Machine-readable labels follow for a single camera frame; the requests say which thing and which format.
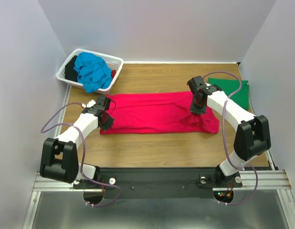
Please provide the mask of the pink red t shirt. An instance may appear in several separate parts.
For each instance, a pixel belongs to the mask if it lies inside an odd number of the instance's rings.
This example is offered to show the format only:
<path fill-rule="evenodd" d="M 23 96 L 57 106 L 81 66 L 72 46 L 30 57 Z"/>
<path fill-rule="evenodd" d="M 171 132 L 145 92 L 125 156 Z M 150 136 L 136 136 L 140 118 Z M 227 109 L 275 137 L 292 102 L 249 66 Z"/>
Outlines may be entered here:
<path fill-rule="evenodd" d="M 190 112 L 190 91 L 115 94 L 110 98 L 114 102 L 109 109 L 114 122 L 110 129 L 100 130 L 101 135 L 219 132 L 219 120 L 212 109 L 199 115 Z"/>

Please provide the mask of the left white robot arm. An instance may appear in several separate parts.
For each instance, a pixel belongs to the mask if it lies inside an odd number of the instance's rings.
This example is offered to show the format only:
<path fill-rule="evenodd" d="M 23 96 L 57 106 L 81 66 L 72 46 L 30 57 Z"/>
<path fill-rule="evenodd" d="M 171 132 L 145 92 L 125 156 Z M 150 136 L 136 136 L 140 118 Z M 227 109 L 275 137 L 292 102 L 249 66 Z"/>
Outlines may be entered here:
<path fill-rule="evenodd" d="M 103 131 L 113 126 L 114 118 L 107 111 L 112 100 L 107 96 L 98 96 L 87 104 L 79 104 L 83 109 L 79 118 L 73 123 L 60 123 L 69 128 L 55 138 L 47 138 L 42 147 L 40 176 L 65 183 L 83 180 L 91 188 L 97 187 L 101 176 L 97 168 L 79 162 L 77 149 L 85 146 L 85 138 L 97 128 Z"/>

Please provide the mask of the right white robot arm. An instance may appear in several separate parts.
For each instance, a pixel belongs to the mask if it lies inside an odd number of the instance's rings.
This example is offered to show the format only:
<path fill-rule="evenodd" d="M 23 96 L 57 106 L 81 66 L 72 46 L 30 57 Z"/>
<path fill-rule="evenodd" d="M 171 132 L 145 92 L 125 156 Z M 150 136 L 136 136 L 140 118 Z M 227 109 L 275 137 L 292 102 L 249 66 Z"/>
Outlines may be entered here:
<path fill-rule="evenodd" d="M 190 79 L 187 85 L 193 94 L 191 113 L 202 115 L 211 108 L 222 115 L 222 122 L 227 121 L 236 131 L 233 152 L 226 154 L 226 160 L 215 168 L 215 183 L 225 186 L 249 161 L 270 149 L 269 121 L 264 115 L 246 111 L 219 86 L 205 83 L 201 76 Z"/>

